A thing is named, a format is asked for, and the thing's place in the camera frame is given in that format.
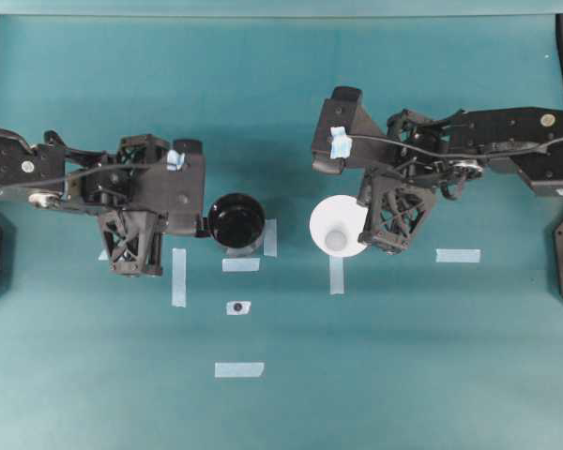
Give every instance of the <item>black cup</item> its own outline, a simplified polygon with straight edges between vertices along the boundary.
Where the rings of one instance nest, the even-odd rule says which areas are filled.
[[[227,194],[208,212],[208,229],[228,256],[247,256],[263,244],[265,210],[253,197]]]

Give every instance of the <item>tape marker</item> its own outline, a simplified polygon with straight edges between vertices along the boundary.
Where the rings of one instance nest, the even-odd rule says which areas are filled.
[[[437,263],[479,263],[481,250],[478,248],[437,248]]]
[[[265,241],[263,243],[265,256],[278,257],[278,220],[268,218],[265,220]]]
[[[186,307],[186,250],[173,249],[173,268],[171,270],[171,305]]]
[[[260,258],[223,258],[223,272],[257,272],[261,267]]]
[[[215,378],[259,378],[265,363],[215,363]]]
[[[329,257],[329,293],[344,293],[344,258]]]
[[[251,302],[227,302],[225,310],[228,316],[241,316],[251,312]]]

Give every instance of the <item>green tabletop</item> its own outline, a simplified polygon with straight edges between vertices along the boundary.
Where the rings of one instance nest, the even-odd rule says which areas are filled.
[[[115,151],[202,140],[205,204],[243,191],[279,257],[223,273],[212,241],[167,237],[164,276],[99,262],[91,217],[0,203],[0,450],[563,449],[563,200],[488,173],[440,200],[412,248],[346,260],[330,295],[311,210],[360,173],[311,170],[337,84],[383,124],[402,108],[563,108],[553,16],[434,19],[0,17],[0,126]],[[172,307],[172,248],[188,305]],[[435,262],[479,248],[478,264]],[[251,313],[228,316],[228,301]],[[216,362],[265,362],[214,377]]]

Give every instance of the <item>metal screw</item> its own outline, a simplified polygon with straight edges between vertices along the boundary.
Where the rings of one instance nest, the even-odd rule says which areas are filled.
[[[23,162],[21,163],[21,170],[22,170],[23,172],[25,172],[25,173],[31,173],[31,172],[33,172],[35,169],[36,169],[36,166],[35,166],[35,164],[34,164],[33,162],[31,162],[31,161],[26,160],[26,161],[23,161]]]
[[[556,122],[556,117],[552,114],[545,114],[540,118],[540,123],[543,127],[552,127]]]

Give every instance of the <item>teal backdrop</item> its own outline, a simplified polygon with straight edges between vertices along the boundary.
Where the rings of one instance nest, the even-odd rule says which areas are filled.
[[[164,240],[163,277],[98,261],[91,217],[0,203],[0,450],[563,449],[563,200],[487,173],[440,200],[412,248],[345,262],[329,295],[311,210],[360,173],[311,170],[334,86],[383,124],[402,108],[563,108],[551,15],[410,19],[0,17],[0,126],[115,151],[202,140],[205,205],[243,191],[279,257],[221,271],[213,242]],[[171,249],[188,307],[171,306]],[[436,248],[480,248],[438,264]],[[252,302],[246,316],[225,303]],[[216,380],[217,361],[264,361]]]

